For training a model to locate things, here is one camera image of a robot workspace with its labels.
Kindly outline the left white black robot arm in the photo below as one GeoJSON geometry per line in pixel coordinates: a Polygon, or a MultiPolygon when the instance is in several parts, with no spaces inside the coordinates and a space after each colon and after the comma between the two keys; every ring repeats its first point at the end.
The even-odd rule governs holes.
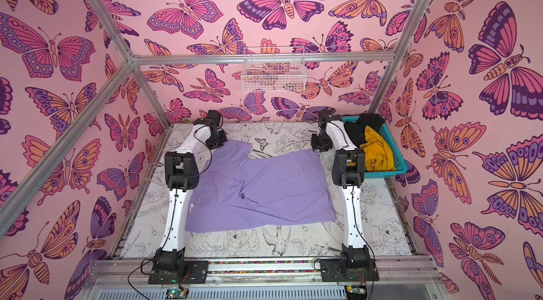
{"type": "Polygon", "coordinates": [[[179,278],[185,275],[185,227],[189,202],[202,175],[197,165],[197,155],[203,150],[212,152],[227,141],[222,123],[221,113],[210,110],[205,118],[198,118],[193,123],[181,146],[164,154],[169,208],[165,234],[151,259],[152,276],[179,278]]]}

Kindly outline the teal plastic laundry basket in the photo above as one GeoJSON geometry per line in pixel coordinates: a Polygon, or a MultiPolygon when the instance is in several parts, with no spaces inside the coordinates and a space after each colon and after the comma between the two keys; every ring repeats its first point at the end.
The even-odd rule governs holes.
{"type": "MultiPolygon", "coordinates": [[[[359,116],[347,116],[343,117],[343,121],[356,121],[359,116]]],[[[381,126],[381,129],[379,131],[379,134],[383,137],[383,139],[386,141],[387,144],[389,144],[391,150],[393,151],[393,157],[395,162],[395,168],[396,171],[388,171],[388,172],[365,172],[366,178],[388,178],[400,174],[404,174],[407,172],[407,164],[405,163],[403,156],[400,153],[400,150],[398,149],[395,141],[393,140],[393,137],[390,134],[390,131],[388,130],[386,124],[384,123],[381,126]]]]}

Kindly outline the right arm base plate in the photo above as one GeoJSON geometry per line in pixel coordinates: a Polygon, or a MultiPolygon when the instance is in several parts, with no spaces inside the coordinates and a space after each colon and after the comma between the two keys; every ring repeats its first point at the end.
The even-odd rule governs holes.
{"type": "Polygon", "coordinates": [[[318,259],[321,279],[324,282],[377,282],[380,280],[374,259],[366,267],[342,269],[339,259],[318,259]]]}

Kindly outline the lavender purple t-shirt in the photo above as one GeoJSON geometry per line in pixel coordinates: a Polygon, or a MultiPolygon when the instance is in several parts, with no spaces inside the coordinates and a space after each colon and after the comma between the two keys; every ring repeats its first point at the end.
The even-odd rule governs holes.
{"type": "Polygon", "coordinates": [[[251,159],[249,143],[232,140],[213,153],[192,194],[185,229],[227,232],[336,219],[320,156],[301,150],[251,159]]]}

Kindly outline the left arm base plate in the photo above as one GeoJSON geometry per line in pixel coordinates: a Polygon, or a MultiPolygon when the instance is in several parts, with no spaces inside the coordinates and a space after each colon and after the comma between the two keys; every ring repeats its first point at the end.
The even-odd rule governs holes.
{"type": "Polygon", "coordinates": [[[208,276],[209,261],[207,260],[188,260],[178,263],[173,270],[153,267],[148,284],[204,284],[208,276]]]}

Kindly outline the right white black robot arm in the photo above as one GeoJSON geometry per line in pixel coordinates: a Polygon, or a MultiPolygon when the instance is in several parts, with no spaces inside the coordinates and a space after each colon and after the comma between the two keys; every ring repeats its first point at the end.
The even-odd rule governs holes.
{"type": "Polygon", "coordinates": [[[365,152],[350,139],[341,116],[330,110],[318,114],[319,133],[312,135],[312,149],[334,150],[332,182],[341,188],[344,208],[344,240],[339,256],[342,273],[368,269],[370,247],[361,224],[360,196],[366,167],[365,152]]]}

